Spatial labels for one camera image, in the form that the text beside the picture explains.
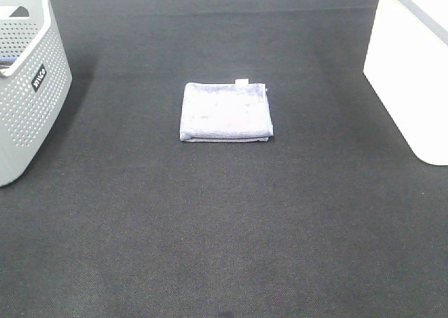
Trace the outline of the white plastic bin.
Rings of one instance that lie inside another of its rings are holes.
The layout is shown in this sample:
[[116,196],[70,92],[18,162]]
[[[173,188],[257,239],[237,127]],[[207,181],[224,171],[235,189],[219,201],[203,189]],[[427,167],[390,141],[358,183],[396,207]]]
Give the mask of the white plastic bin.
[[447,165],[447,0],[379,0],[363,72],[415,156]]

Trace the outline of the grey perforated laundry basket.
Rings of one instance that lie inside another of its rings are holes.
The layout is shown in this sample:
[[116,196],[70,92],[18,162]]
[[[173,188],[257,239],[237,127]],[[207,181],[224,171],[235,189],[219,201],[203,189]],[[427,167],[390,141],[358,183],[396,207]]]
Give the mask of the grey perforated laundry basket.
[[50,0],[1,0],[1,185],[19,178],[72,82]]

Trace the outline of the lavender towel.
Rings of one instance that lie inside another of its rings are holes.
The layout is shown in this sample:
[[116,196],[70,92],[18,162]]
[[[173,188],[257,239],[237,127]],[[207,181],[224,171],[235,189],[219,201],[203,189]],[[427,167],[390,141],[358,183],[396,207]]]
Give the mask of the lavender towel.
[[185,142],[268,141],[274,136],[264,83],[187,83],[179,139]]

